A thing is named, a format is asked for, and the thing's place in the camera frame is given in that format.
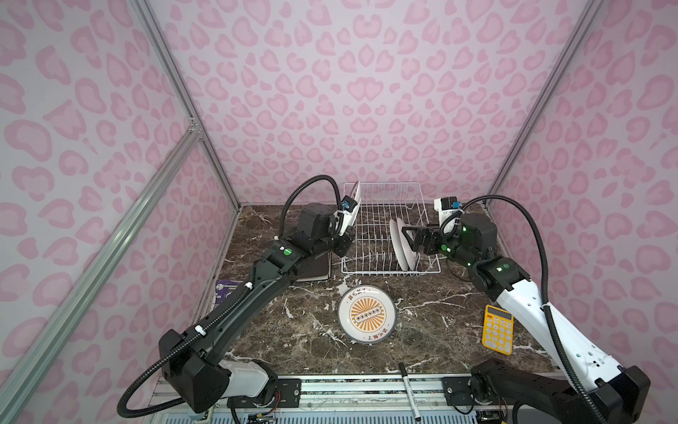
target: calculator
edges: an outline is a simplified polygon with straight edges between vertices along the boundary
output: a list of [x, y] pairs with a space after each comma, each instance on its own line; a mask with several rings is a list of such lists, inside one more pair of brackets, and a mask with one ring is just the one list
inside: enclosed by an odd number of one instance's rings
[[503, 309], [487, 305], [483, 325], [483, 346], [510, 355], [513, 350], [513, 315]]

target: calculator screen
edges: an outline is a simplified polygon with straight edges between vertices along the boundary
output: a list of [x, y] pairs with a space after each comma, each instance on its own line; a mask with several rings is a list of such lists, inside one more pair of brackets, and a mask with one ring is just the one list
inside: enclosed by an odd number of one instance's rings
[[493, 307], [490, 307], [487, 310], [487, 312], [491, 313], [492, 315], [497, 315], [498, 317], [502, 317], [505, 320], [511, 320], [511, 318], [513, 318], [513, 317], [511, 317], [511, 315], [509, 313], [506, 313], [504, 311], [500, 311], [499, 309], [496, 309], [496, 308], [493, 308]]

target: marble tabletop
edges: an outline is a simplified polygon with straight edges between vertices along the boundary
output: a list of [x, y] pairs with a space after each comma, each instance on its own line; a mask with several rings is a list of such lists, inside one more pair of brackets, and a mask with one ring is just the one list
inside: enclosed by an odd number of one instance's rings
[[[244, 207], [220, 278], [245, 278], [257, 254], [277, 234], [280, 209]], [[290, 209], [288, 227], [296, 224], [299, 211], [300, 207]], [[553, 371], [547, 354], [520, 324], [515, 325], [512, 355], [481, 344], [485, 306], [491, 302], [463, 279], [462, 271], [441, 260], [441, 273], [343, 275], [340, 259], [333, 255], [328, 281], [288, 288], [247, 325], [226, 359], [264, 360], [279, 374], [397, 372], [400, 361], [415, 373], [468, 372], [488, 358], [530, 372]], [[337, 320], [341, 293], [358, 284], [386, 291], [398, 309], [395, 331], [372, 346], [352, 343]]]

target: pink heart patterned wall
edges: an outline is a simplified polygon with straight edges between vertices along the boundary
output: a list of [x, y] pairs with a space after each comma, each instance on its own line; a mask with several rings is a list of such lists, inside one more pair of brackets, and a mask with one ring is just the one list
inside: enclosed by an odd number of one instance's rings
[[187, 128], [130, 12], [0, 5], [0, 384]]
[[485, 193], [585, 1], [151, 3], [239, 200], [280, 204], [322, 173]]
[[[19, 423], [120, 420], [118, 399], [159, 359], [160, 337], [191, 323], [233, 216], [226, 203], [207, 156], [196, 146]], [[130, 408], [148, 405], [157, 379], [158, 374], [142, 386]]]
[[[501, 194], [549, 255], [552, 302], [652, 388], [643, 423], [678, 406], [678, 3], [611, 2]], [[517, 210], [492, 212], [514, 257], [541, 269]]]

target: white wire dish rack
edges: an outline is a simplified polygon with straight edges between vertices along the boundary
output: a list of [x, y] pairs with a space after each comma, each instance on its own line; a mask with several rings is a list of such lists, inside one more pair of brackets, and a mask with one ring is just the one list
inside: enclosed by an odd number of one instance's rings
[[[354, 183], [344, 183], [344, 194], [350, 195]], [[361, 206], [355, 220], [355, 242], [342, 258], [345, 274], [418, 275], [439, 273], [438, 256], [417, 253], [414, 270], [403, 271], [391, 242], [389, 222], [402, 218], [405, 225], [426, 225], [428, 214], [418, 182], [361, 182]]]

